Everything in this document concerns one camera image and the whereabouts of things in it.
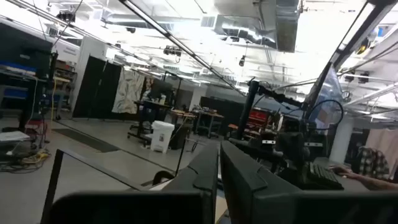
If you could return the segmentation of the dark storage rack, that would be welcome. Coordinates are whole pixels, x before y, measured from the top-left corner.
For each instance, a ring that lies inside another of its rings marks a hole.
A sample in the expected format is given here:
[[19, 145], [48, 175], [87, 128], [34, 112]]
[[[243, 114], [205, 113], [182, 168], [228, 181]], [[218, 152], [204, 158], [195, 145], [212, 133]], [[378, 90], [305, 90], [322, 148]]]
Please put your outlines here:
[[0, 110], [7, 87], [26, 90], [18, 130], [24, 132], [28, 120], [38, 112], [39, 102], [53, 78], [52, 43], [0, 23]]

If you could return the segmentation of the white pillar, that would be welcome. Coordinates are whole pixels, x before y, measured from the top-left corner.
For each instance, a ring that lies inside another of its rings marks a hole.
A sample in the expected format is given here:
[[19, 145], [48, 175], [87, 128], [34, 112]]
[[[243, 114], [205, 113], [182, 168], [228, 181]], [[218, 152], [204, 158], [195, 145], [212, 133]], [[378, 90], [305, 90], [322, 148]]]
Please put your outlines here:
[[72, 113], [76, 108], [76, 101], [83, 81], [86, 65], [90, 56], [105, 60], [107, 46], [105, 43], [92, 37], [84, 36], [80, 45], [80, 51], [76, 66], [77, 77], [73, 89], [73, 97], [71, 98]]

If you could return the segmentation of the plaid hanging shirt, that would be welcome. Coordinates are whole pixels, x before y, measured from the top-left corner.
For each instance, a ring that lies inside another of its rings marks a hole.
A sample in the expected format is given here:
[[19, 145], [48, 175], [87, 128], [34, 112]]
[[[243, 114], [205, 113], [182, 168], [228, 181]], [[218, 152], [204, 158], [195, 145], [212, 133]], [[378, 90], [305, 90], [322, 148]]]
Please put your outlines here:
[[366, 177], [386, 180], [389, 176], [389, 165], [383, 152], [378, 149], [361, 146], [358, 152], [356, 171]]

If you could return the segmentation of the dark floor mat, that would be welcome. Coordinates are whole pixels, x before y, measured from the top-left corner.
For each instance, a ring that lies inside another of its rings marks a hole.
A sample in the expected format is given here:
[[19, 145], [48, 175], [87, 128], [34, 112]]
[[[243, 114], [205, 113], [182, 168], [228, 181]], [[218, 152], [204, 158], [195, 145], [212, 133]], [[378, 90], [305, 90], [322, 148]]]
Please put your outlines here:
[[54, 129], [54, 131], [82, 144], [85, 144], [93, 149], [96, 149], [97, 151], [102, 153], [119, 151], [119, 148], [112, 144], [100, 141], [99, 139], [95, 139], [93, 137], [89, 137], [72, 129]]

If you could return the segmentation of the black waste bin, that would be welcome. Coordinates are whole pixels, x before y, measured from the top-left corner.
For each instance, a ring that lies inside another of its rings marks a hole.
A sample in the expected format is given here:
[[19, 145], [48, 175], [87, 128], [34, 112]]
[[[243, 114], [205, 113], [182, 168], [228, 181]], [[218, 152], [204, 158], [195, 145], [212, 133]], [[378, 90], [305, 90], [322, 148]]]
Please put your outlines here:
[[189, 126], [181, 124], [176, 125], [175, 130], [172, 132], [172, 136], [170, 138], [169, 148], [171, 148], [171, 150], [181, 149], [189, 132]]

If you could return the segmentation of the black rolling desk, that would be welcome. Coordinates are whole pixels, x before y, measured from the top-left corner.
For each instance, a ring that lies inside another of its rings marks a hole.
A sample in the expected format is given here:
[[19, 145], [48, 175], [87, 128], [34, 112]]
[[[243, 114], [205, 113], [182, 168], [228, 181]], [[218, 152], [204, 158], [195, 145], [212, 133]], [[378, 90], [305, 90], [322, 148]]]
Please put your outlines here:
[[150, 144], [150, 139], [145, 137], [147, 134], [146, 131], [148, 131], [149, 134], [152, 134], [153, 131], [151, 127], [145, 128], [144, 122], [148, 121], [151, 125], [154, 121], [164, 121], [166, 114], [172, 109], [172, 106], [149, 100], [135, 101], [134, 104], [141, 108], [138, 111], [138, 125], [135, 126], [132, 124], [130, 126], [127, 132], [127, 138], [130, 139], [134, 137], [146, 147]]

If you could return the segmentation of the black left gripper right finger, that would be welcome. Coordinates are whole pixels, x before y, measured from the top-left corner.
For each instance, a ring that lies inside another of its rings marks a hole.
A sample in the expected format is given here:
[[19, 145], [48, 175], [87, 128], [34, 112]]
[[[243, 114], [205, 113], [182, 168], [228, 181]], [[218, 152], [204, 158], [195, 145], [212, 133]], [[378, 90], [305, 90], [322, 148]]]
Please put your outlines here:
[[398, 224], [398, 191], [301, 190], [229, 141], [220, 162], [232, 224]]

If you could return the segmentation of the floral patterned curtain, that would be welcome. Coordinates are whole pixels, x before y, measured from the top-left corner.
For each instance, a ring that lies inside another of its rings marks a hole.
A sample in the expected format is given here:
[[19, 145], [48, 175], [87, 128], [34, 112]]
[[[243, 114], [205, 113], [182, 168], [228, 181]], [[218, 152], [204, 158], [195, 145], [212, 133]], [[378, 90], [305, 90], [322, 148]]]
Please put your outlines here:
[[112, 108], [113, 113], [137, 113], [135, 101], [141, 99], [145, 76], [134, 70], [122, 69]]

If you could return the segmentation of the black pole stand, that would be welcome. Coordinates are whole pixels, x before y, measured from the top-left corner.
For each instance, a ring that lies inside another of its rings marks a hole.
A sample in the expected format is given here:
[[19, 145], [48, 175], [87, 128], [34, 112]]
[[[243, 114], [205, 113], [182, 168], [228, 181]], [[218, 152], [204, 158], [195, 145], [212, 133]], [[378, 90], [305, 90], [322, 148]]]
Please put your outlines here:
[[248, 90], [248, 96], [246, 97], [246, 102], [244, 104], [243, 112], [241, 114], [239, 124], [238, 124], [238, 130], [236, 131], [236, 138], [241, 140], [243, 137], [244, 130], [246, 129], [246, 124], [249, 118], [249, 113], [252, 110], [253, 103], [254, 103], [254, 98], [256, 94], [262, 95], [262, 96], [269, 96], [273, 98], [276, 102], [278, 103], [287, 103], [292, 106], [296, 106], [298, 109], [302, 108], [303, 103], [294, 100], [293, 98], [289, 98], [285, 96], [282, 93], [277, 93], [274, 90], [271, 90], [270, 88], [266, 88], [262, 86], [258, 81], [255, 80], [250, 80], [247, 82], [247, 85], [249, 86]]

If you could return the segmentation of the black computer monitor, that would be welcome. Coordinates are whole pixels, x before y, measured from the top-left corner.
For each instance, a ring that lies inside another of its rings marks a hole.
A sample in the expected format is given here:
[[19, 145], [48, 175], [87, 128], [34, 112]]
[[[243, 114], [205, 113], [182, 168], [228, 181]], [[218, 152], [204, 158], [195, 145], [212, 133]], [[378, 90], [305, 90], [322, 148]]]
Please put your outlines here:
[[162, 95], [165, 95], [165, 101], [169, 103], [173, 95], [173, 85], [162, 80], [155, 79], [149, 93], [149, 98], [154, 100], [156, 98], [161, 99]]

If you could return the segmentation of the black partition panel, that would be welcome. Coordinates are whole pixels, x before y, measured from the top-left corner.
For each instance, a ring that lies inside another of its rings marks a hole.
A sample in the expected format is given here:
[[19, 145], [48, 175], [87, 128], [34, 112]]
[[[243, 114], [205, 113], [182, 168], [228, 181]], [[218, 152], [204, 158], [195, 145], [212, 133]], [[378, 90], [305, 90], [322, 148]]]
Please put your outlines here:
[[72, 116], [111, 119], [121, 70], [119, 65], [90, 56]]

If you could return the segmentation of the pink hanging cloth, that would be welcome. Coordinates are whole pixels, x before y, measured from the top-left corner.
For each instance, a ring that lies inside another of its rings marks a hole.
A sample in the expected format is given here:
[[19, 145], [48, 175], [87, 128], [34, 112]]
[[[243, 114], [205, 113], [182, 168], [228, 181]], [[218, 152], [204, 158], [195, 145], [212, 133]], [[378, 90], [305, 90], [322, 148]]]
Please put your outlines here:
[[381, 151], [389, 166], [389, 175], [394, 173], [394, 165], [398, 160], [398, 129], [371, 129], [366, 147]]

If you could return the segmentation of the black keyboard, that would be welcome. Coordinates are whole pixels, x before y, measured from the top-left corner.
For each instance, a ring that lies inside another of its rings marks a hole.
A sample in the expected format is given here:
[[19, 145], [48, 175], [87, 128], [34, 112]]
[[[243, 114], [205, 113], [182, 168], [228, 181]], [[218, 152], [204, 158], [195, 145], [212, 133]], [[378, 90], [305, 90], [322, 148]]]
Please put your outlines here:
[[328, 190], [343, 190], [344, 187], [340, 184], [336, 175], [331, 170], [324, 168], [312, 162], [308, 163], [308, 179], [314, 184]]

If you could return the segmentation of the silver ceiling duct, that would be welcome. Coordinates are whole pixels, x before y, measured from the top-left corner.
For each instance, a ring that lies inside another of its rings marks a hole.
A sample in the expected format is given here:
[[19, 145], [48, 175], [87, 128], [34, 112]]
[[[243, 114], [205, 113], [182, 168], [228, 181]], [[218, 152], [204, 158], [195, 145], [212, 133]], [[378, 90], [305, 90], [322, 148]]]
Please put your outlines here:
[[295, 52], [300, 0], [214, 0], [214, 32]]

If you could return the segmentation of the white trash bin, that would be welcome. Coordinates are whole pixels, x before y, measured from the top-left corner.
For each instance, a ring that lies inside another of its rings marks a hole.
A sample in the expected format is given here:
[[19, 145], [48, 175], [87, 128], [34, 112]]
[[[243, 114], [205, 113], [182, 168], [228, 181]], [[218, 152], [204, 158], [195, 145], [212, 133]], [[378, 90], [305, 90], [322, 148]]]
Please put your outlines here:
[[153, 133], [150, 144], [151, 151], [157, 151], [166, 154], [174, 129], [175, 126], [171, 123], [166, 123], [164, 121], [154, 121], [152, 123]]

